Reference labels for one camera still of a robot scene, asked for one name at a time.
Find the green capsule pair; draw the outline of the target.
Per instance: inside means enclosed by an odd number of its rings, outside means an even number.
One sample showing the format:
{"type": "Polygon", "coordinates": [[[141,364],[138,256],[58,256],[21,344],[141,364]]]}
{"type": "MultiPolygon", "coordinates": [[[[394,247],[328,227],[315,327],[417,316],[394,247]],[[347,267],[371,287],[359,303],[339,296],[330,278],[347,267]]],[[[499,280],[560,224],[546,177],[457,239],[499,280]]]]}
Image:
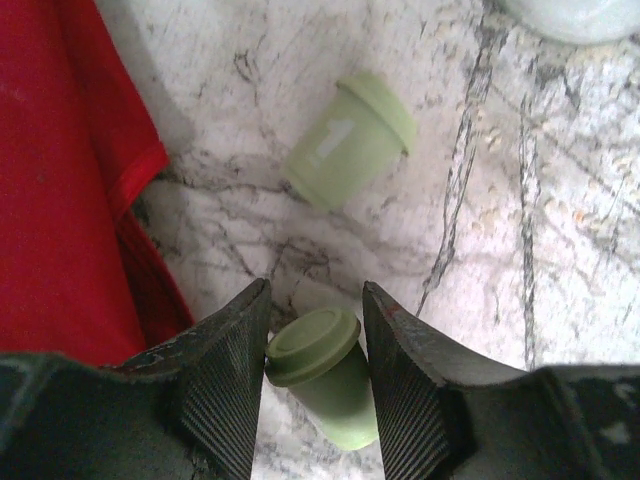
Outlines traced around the green capsule pair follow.
{"type": "Polygon", "coordinates": [[[269,382],[287,389],[314,425],[342,450],[362,449],[378,438],[361,324],[350,310],[327,307],[282,328],[266,347],[269,382]]]}

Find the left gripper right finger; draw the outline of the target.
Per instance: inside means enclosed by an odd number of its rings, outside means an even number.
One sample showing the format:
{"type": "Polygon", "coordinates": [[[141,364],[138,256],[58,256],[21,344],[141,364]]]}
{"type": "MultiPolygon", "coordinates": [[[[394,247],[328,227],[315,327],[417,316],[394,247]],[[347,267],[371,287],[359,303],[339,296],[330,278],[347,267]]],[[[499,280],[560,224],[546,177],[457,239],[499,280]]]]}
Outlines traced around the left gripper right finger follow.
{"type": "Polygon", "coordinates": [[[389,479],[635,479],[639,369],[489,359],[362,292],[370,375],[389,479]]]}

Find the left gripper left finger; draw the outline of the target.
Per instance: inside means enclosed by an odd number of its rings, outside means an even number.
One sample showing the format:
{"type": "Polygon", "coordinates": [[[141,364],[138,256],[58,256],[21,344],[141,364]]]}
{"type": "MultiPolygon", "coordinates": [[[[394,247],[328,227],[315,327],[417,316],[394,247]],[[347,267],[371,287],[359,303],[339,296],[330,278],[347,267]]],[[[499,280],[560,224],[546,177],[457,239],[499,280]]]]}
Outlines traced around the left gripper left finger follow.
{"type": "Polygon", "coordinates": [[[267,280],[118,366],[1,357],[5,479],[247,479],[271,314],[267,280]]]}

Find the red cloth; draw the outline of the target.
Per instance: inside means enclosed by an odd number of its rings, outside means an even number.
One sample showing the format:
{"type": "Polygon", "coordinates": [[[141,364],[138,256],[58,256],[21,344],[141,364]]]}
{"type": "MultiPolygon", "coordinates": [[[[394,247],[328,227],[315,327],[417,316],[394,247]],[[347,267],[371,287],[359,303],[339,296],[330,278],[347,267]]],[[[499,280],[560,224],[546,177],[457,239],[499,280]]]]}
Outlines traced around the red cloth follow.
{"type": "Polygon", "coordinates": [[[167,166],[91,1],[1,5],[1,348],[120,364],[193,317],[132,213],[167,166]]]}

